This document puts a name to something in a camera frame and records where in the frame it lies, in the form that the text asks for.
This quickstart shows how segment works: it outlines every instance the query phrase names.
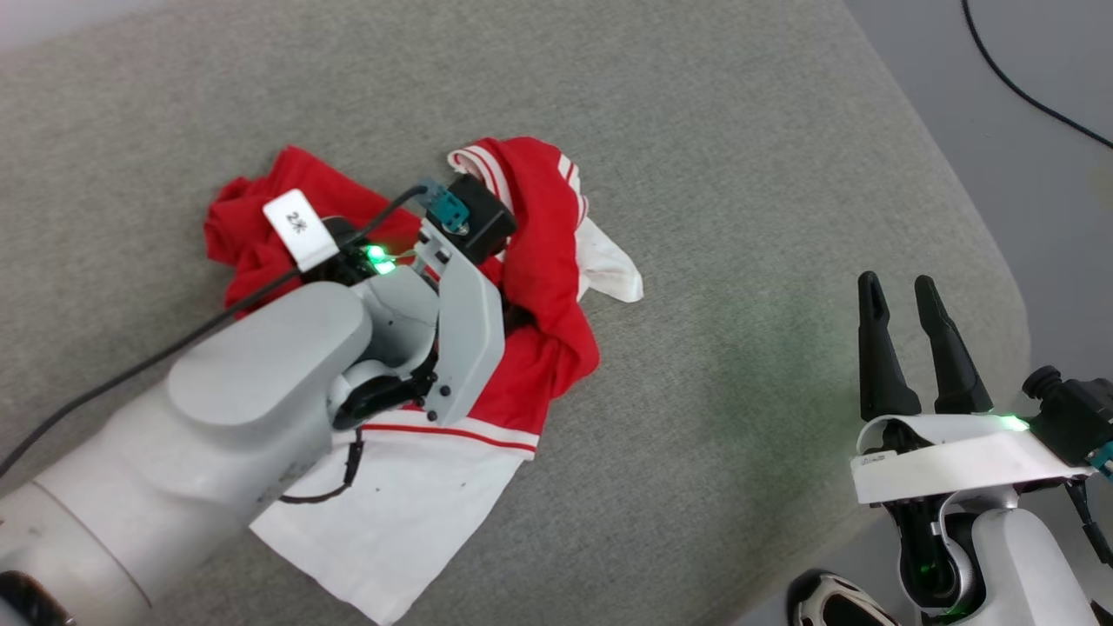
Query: white robotic arm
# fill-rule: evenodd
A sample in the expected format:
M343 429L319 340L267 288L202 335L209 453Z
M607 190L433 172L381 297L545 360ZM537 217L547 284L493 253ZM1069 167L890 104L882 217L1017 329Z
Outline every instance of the white robotic arm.
M989 397L930 278L917 280L916 300L943 414L919 414L886 330L880 283L873 273L859 280L867 424L850 470L858 500L885 507L899 529L906 595L932 624L1097 626L1055 539L1017 502L1024 492L1066 485L1099 556L1110 558L1089 520L1083 483L1100 467L1109 476L1109 383L1062 383L1041 370L1024 385L1044 399L1040 417L989 414Z
M502 305L475 263L490 251L445 229L445 198L423 198L434 206L414 266L309 283L224 329L0 500L0 624L135 623L324 457L334 431L410 401L434 423L464 417L502 358ZM471 208L477 225L481 200L451 217L466 225Z

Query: black cable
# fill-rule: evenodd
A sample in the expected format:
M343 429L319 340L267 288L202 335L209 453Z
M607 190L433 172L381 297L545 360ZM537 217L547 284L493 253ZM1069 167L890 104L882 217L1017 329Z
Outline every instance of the black cable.
M383 224L383 222L392 213L394 213L395 209L397 209L400 206L402 206L406 200L408 200L410 198L412 198L412 197L414 197L416 195L424 194L426 190L427 190L426 187L423 186L423 185L416 185L414 187L411 187L405 193L403 193L401 196L398 196L398 197L394 198L393 200L391 200L391 203L388 205L386 205L386 208L384 208L378 215L376 215L375 218L371 221L371 223L368 223L362 231L359 231L356 234L356 236L354 236L351 239L344 242L343 244L339 245L339 247L344 248L344 247L348 247L349 245L357 244L368 233L371 233L372 231L374 231L375 228L377 228L378 226L381 226ZM66 418L66 415L68 415L71 412L73 412L75 409L77 409L78 407L81 407L86 402L89 402L90 400L92 400L92 399L95 399L95 398L104 394L105 392L110 391L111 389L118 387L119 384L124 383L125 381L134 378L139 372L142 372L144 370L150 368L151 365L158 363L159 361L162 361L167 356L174 354L175 352L178 352L179 350L181 350L183 348L189 345L190 343L197 341L198 339L200 339L201 336L204 336L205 334L207 334L213 329L219 326L221 323L224 323L225 321L229 320L236 313L239 313L240 311L244 311L245 309L248 309L248 307L257 304L268 293L270 293L270 292L275 291L276 288L280 287L282 285L286 284L286 282L288 282L288 281L290 281L293 278L296 278L298 276L298 274L299 274L299 272L298 272L297 267L294 267L293 270L290 270L289 272L286 272L285 274L283 274L278 278L276 278L276 280L267 283L263 287L256 290L254 293L252 293L250 295L248 295L244 300L240 300L236 304L233 304L227 310L225 310L220 314L216 315L211 320L205 322L200 326L197 326L195 330L190 331L185 336L183 336L181 339L175 341L170 345L164 348L162 350L156 352L151 356L148 356L147 359L144 359L139 363L137 363L137 364L128 368L127 370L124 370L119 374L116 374L115 376L108 379L107 381L100 383L99 385L90 389L89 391L86 391L81 395L78 395L77 398L75 398L75 399L70 400L69 402L67 402L66 404L63 404L60 409L58 409L57 411L55 411L55 413L52 415L50 415L49 418L47 418L46 421L43 421L38 427L36 427L36 429L33 431L31 431L31 434L28 434L27 438L23 439L23 441L21 441L19 443L19 446L16 447L14 450L12 450L11 452L9 452L8 456L4 457L3 461L0 462L0 478L3 478L4 475L8 473L8 470L10 470L12 468L12 466L14 466L16 462L19 461L19 459L24 453L27 453L27 451L31 448L31 446L35 444L35 442L37 442L39 439L41 439L42 436L46 434L47 431L49 431L51 428L53 428L55 426L57 426L58 422L62 421L62 419Z
M1113 149L1113 141L1110 141L1105 137L1102 137L1101 135L1094 133L1093 130L1086 128L1085 126L1082 126L1077 121L1074 121L1073 119L1066 117L1065 115L1063 115L1063 114L1056 111L1055 109L1053 109L1053 108L1044 105L1043 102L1041 102L1040 100L1036 100L1032 96L1028 96L1027 94L1024 92L1023 89L1021 89L1020 87L1017 87L1015 82L1013 82L1007 76L1005 76L1005 72L1002 71L999 67L997 67L997 62L994 61L993 57L989 56L989 51L985 49L985 45L982 43L982 37L978 36L977 29L974 28L974 18L971 17L971 2L969 2L969 0L962 0L962 3L963 3L963 14L966 17L966 28L969 29L971 37L974 38L974 45L977 46L978 52L982 52L982 58L985 59L986 63L988 63L989 69L993 70L993 74L996 74L997 78L999 78L1001 81L1004 82L1006 87L1008 87L1017 96L1020 96L1021 98L1023 98L1025 102L1027 102L1027 104L1032 105L1033 107L1040 109L1041 111L1043 111L1043 113L1045 113L1045 114L1054 117L1055 119L1062 121L1063 124L1070 126L1071 128L1077 130L1078 133L1082 133L1083 135L1085 135L1086 137L1090 137L1091 139L1097 141L1099 144L1102 144L1106 148Z
M1109 541L1105 540L1102 528L1097 526L1097 522L1094 521L1093 516L1090 513L1085 480L1067 482L1066 493L1071 497L1071 502L1074 505L1074 510L1078 513L1078 519L1082 520L1082 531L1086 534L1086 539L1090 540L1091 547L1097 554L1097 560L1113 567L1113 549L1110 549Z
M339 487L333 489L328 493L322 493L321 496L283 496L278 498L279 502L285 502L287 505L319 505L326 500L332 500L333 498L339 496L341 493L347 491L348 487L355 482L355 475L359 471L359 461L363 459L363 429L356 427L355 429L355 441L348 444L348 458L344 463L344 482Z

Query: sofa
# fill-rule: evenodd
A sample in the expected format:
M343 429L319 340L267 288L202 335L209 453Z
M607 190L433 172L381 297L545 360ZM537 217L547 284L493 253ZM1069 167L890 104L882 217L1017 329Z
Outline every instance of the sofa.
M860 532L866 270L925 408L918 274L998 403L1027 374L1009 270L841 2L170 0L0 56L2 448L220 310L201 223L228 179L293 144L390 196L521 135L575 159L646 299L585 296L602 365L400 624L729 624ZM366 623L247 531L147 620Z

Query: red and white shirt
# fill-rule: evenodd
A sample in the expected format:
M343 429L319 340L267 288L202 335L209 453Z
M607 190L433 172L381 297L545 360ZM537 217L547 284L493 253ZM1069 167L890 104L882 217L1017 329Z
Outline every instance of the red and white shirt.
M627 302L642 295L638 270L588 218L579 168L556 147L530 137L482 139L452 151L449 162L481 178L514 213L518 232L481 270L534 323L506 338L469 418L443 428L421 411L375 415L362 427L364 458L352 488L321 505L276 503L252 525L275 551L383 625L405 614L486 518L521 462L536 453L550 401L598 366L579 306L584 291ZM209 256L237 268L228 304L292 266L280 241L258 222L263 205L292 188L322 216L344 215L357 227L386 204L294 147L268 176L234 180L206 222ZM404 252L417 222L395 214L372 241ZM353 438L337 433L333 453L290 495L334 489Z

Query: white label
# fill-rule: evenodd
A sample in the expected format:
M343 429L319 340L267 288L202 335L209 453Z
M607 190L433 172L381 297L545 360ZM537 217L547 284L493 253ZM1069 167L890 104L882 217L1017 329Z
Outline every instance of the white label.
M869 463L876 463L877 461L884 461L885 459L889 459L889 458L896 457L896 456L897 456L897 453L894 450L885 450L885 451L881 451L881 452L873 452L870 454L863 454L860 457L855 457L854 459L851 459L850 460L850 467L856 469L856 468L868 466Z
M301 189L290 189L268 202L263 214L302 272L321 265L341 251Z

